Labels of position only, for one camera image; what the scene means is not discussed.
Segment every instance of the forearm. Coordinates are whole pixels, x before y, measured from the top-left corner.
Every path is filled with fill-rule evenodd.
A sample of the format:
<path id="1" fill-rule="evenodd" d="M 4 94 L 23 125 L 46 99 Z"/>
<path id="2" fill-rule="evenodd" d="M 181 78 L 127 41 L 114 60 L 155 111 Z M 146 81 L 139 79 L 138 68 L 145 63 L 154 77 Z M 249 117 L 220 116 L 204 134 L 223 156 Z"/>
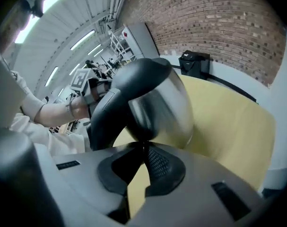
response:
<path id="1" fill-rule="evenodd" d="M 82 119 L 88 117 L 81 113 L 81 111 L 75 108 L 75 104 L 72 101 L 72 114 L 66 108 L 66 104 L 46 104 L 35 116 L 35 123 L 42 124 L 45 127 L 55 127 L 60 126 L 77 119 Z"/>

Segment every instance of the sleeve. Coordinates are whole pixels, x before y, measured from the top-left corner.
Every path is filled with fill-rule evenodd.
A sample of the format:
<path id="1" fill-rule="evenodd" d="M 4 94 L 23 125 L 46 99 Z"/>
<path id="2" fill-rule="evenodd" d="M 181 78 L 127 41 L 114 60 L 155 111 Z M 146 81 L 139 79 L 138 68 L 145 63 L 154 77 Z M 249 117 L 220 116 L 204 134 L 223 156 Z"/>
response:
<path id="1" fill-rule="evenodd" d="M 32 94 L 30 89 L 26 86 L 26 81 L 19 75 L 18 72 L 13 71 L 12 74 L 13 77 L 16 78 L 16 82 L 26 93 L 26 97 L 22 102 L 21 109 L 24 112 L 24 115 L 29 116 L 30 119 L 34 121 L 36 114 L 42 108 L 44 103 Z"/>

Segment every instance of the black slot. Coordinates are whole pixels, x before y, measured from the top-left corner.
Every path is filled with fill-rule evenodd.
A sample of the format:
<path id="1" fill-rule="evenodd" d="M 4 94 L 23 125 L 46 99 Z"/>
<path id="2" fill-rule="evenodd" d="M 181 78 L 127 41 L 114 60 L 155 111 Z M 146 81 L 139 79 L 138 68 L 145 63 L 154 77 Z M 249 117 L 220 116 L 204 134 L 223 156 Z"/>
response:
<path id="1" fill-rule="evenodd" d="M 58 170 L 62 170 L 62 169 L 66 169 L 66 168 L 78 166 L 78 165 L 80 165 L 80 163 L 78 161 L 69 161 L 69 162 L 57 164 L 56 166 L 57 166 Z"/>
<path id="2" fill-rule="evenodd" d="M 241 219 L 251 211 L 225 183 L 219 182 L 212 184 L 212 188 L 227 208 L 234 221 Z"/>

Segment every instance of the stainless steel surface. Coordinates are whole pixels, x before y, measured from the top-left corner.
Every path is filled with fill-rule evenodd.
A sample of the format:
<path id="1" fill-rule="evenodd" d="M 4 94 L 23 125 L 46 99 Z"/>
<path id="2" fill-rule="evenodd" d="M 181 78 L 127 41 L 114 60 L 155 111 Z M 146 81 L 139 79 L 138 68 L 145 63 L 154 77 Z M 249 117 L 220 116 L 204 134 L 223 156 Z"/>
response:
<path id="1" fill-rule="evenodd" d="M 193 134 L 191 103 L 174 70 L 158 87 L 129 101 L 134 124 L 127 130 L 137 140 L 185 147 Z"/>

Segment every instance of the white shirt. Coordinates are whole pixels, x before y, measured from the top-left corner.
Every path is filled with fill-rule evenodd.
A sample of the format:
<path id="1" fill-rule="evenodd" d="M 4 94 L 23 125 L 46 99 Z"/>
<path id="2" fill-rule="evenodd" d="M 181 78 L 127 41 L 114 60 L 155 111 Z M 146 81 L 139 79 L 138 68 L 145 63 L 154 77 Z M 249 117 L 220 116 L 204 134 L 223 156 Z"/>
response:
<path id="1" fill-rule="evenodd" d="M 44 103 L 32 94 L 25 80 L 17 72 L 13 73 L 17 83 L 25 91 L 26 98 L 21 110 L 15 115 L 10 129 L 26 134 L 34 144 L 45 145 L 51 156 L 84 153 L 85 141 L 82 135 L 51 133 L 49 128 L 34 123 L 34 118 Z"/>

